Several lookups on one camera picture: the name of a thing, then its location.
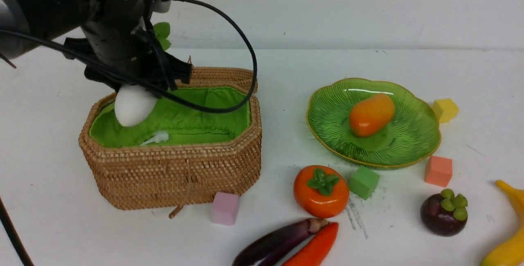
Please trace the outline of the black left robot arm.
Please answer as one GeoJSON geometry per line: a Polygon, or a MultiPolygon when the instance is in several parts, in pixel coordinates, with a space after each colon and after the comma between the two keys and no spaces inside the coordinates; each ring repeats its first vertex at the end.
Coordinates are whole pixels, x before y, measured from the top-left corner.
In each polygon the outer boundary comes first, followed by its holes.
{"type": "Polygon", "coordinates": [[[114,90],[130,76],[163,90],[188,84],[193,66],[165,53],[151,23],[153,12],[169,10],[168,0],[1,0],[1,57],[15,59],[81,28],[84,38],[66,38],[66,59],[86,64],[89,80],[114,90]]]}

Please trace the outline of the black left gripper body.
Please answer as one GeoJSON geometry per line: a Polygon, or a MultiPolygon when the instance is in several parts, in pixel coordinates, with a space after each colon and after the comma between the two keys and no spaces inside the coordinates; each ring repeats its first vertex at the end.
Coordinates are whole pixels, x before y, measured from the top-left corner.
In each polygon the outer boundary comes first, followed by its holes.
{"type": "Polygon", "coordinates": [[[101,10],[82,25],[84,38],[68,37],[64,46],[163,89],[168,89],[168,80],[189,84],[193,66],[163,49],[155,50],[146,37],[151,15],[144,10],[101,10]]]}

